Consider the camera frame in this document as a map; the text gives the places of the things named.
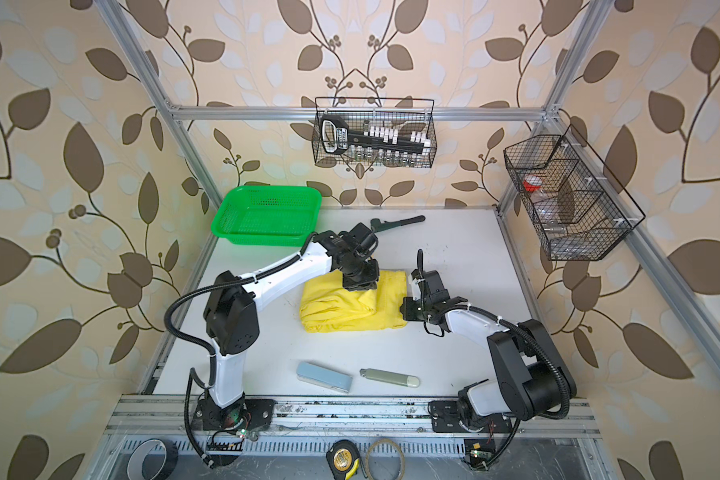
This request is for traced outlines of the yellow trousers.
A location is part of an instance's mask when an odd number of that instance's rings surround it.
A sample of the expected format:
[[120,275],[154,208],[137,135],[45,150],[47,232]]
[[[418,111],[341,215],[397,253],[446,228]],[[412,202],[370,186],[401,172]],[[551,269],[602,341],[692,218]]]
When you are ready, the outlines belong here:
[[400,307],[407,296],[403,271],[380,272],[377,287],[349,291],[339,271],[304,284],[300,321],[308,333],[335,333],[399,329],[406,326]]

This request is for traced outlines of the green plastic basket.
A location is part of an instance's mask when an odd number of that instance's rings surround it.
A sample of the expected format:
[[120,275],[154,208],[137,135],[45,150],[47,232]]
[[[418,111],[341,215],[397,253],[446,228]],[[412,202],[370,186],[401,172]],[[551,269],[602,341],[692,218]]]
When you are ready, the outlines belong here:
[[211,232],[236,245],[300,247],[314,231],[322,203],[305,186],[241,186],[223,199]]

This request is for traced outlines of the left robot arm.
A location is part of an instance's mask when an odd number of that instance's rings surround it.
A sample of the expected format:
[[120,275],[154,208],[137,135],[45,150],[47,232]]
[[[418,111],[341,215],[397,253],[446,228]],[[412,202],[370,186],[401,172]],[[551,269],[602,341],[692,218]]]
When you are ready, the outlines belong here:
[[[296,253],[279,262],[241,276],[224,271],[212,285],[180,296],[164,314],[165,328],[203,348],[209,358],[208,380],[202,382],[191,369],[189,384],[198,385],[221,410],[243,403],[245,351],[260,335],[259,312],[295,287],[333,271],[341,274],[342,286],[350,291],[375,289],[380,278],[373,258],[377,247],[376,233],[363,223],[339,233],[312,233]],[[179,307],[205,294],[209,296],[203,311],[207,339],[185,333],[173,322]]]

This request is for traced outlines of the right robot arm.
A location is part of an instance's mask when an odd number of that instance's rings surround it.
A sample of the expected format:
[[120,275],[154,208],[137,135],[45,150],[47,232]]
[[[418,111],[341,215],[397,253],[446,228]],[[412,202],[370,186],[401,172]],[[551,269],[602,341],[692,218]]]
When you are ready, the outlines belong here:
[[464,297],[453,297],[435,270],[416,268],[411,284],[414,294],[400,307],[405,321],[437,327],[442,335],[460,335],[490,353],[493,376],[457,395],[462,429],[479,432],[494,415],[520,421],[568,416],[577,386],[540,321],[512,323]]

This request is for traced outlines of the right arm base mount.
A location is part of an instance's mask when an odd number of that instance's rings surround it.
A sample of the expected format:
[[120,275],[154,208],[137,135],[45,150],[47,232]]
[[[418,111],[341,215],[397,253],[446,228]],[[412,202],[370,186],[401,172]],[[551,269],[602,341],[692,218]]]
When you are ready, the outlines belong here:
[[509,433],[512,421],[501,413],[478,415],[463,399],[433,400],[427,407],[436,433],[495,434]]

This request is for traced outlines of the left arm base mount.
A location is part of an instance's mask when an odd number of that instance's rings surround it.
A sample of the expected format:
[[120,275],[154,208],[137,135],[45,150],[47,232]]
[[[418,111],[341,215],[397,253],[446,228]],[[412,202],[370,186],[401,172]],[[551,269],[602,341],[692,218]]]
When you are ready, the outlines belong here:
[[275,416],[275,404],[273,399],[241,398],[230,406],[219,407],[212,399],[200,398],[190,414],[191,425],[208,432],[265,429]]

